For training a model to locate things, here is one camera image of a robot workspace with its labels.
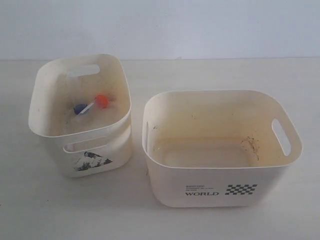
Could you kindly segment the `blue-capped clear tube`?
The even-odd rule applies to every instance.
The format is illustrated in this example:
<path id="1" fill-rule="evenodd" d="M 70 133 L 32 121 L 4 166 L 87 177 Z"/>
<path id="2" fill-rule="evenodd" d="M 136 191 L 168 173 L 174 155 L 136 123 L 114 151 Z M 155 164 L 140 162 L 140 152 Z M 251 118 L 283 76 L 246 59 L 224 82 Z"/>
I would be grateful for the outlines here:
<path id="1" fill-rule="evenodd" d="M 69 95 L 73 104 L 73 111 L 75 115 L 79 115 L 87 107 L 87 101 L 83 88 L 81 87 L 81 81 L 77 76 L 72 73 L 67 74 L 66 82 L 68 85 Z"/>

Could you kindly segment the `orange-capped clear tube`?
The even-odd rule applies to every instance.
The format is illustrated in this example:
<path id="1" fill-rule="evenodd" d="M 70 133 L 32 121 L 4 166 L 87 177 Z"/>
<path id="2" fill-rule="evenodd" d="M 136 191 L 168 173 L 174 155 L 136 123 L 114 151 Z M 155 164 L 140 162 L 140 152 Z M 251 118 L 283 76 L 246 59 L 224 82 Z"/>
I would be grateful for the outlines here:
<path id="1" fill-rule="evenodd" d="M 83 116 L 87 114 L 94 107 L 98 107 L 99 109 L 105 109 L 109 104 L 109 100 L 105 95 L 99 94 L 97 95 L 92 102 L 89 104 L 78 104 L 74 107 L 74 113 L 77 116 Z"/>

